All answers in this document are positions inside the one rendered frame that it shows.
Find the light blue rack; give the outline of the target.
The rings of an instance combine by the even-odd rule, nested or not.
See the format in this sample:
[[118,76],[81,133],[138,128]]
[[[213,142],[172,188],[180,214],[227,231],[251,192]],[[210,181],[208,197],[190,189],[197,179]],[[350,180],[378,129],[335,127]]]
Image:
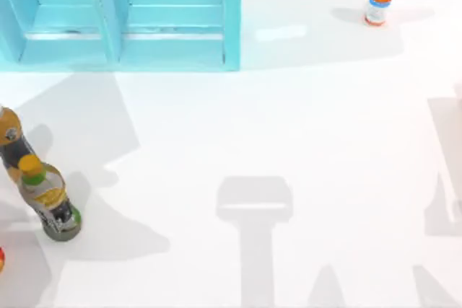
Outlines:
[[0,71],[237,71],[241,0],[0,0]]

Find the yellow capped grey bottle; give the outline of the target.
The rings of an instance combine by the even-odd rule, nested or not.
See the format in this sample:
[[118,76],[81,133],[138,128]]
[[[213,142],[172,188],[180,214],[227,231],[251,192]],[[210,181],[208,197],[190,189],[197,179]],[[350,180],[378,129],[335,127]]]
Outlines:
[[44,232],[57,242],[75,238],[81,230],[82,217],[67,195],[59,170],[34,154],[21,158],[18,168],[19,192],[39,216]]

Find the white and orange bottle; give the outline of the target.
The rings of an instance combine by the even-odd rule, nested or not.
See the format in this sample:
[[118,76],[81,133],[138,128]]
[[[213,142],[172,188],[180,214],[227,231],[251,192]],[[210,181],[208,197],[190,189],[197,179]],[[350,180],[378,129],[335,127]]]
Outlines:
[[381,26],[392,0],[369,0],[365,9],[365,21],[369,25]]

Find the yellow and black bottle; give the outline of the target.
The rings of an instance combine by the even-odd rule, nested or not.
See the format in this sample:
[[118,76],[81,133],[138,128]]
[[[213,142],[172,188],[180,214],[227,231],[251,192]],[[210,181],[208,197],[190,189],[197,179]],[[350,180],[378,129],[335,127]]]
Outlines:
[[35,151],[22,131],[18,115],[11,108],[0,105],[0,159],[15,185],[21,175],[19,161],[28,155],[35,155]]

